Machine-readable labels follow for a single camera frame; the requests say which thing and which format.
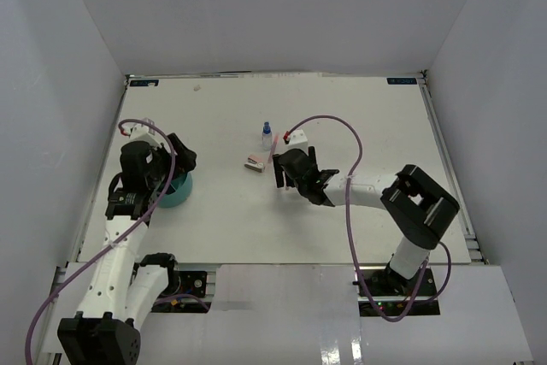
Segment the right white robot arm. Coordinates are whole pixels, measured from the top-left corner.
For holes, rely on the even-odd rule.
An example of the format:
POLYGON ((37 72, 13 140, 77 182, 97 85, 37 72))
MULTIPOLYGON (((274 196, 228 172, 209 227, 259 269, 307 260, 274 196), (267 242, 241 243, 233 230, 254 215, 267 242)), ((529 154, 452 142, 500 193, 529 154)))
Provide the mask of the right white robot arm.
POLYGON ((398 296, 415 288, 421 264, 460 211, 451 194, 412 164, 393 175, 344 176, 337 169, 320 170, 310 148, 274 155, 273 168, 279 188, 294 187, 314 205, 355 205, 381 209, 391 216, 403 237, 379 277, 398 296))

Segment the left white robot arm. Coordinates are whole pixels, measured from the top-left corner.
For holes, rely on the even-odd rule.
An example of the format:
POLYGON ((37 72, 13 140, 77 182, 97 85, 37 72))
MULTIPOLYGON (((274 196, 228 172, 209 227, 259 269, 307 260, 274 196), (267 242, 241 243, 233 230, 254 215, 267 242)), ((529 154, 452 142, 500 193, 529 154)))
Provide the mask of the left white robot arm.
POLYGON ((176 259, 168 253, 137 253, 159 199, 177 191, 197 155, 174 133, 166 143, 132 129, 121 147, 121 170, 110 181, 105 210, 107 253, 97 259, 91 283, 57 337, 72 364, 134 364, 141 349, 140 328, 161 295, 180 286, 176 259))

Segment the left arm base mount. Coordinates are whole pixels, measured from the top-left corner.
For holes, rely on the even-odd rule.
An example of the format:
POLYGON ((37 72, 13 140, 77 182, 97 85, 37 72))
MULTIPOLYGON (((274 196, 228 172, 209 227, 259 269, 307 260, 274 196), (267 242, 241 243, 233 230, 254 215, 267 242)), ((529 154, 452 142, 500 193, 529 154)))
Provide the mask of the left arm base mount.
POLYGON ((152 313, 162 314, 206 314, 215 294, 215 274, 208 271, 176 271, 179 276, 179 288, 176 291, 161 294, 159 298, 168 298, 164 303, 153 306, 152 313), (199 298, 206 307, 189 297, 174 298, 177 294, 188 294, 199 298))

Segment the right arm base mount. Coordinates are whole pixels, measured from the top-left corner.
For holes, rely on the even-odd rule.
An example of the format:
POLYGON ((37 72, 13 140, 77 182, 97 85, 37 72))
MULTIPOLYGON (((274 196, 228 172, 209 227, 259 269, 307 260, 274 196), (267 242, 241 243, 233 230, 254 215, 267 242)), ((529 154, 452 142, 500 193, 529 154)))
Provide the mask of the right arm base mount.
MULTIPOLYGON (((416 274, 406 286, 397 289, 388 284, 383 276, 383 271, 380 269, 363 268, 361 272, 369 292, 379 306, 379 309, 390 317, 402 314, 411 298, 419 275, 416 274)), ((360 317, 379 317, 372 304, 368 301, 368 297, 364 293, 358 279, 355 279, 352 284, 357 287, 360 317)), ((424 278, 417 292, 416 299, 408 312, 408 316, 439 316, 441 310, 438 300, 433 299, 437 292, 438 288, 432 270, 428 268, 425 271, 424 278)))

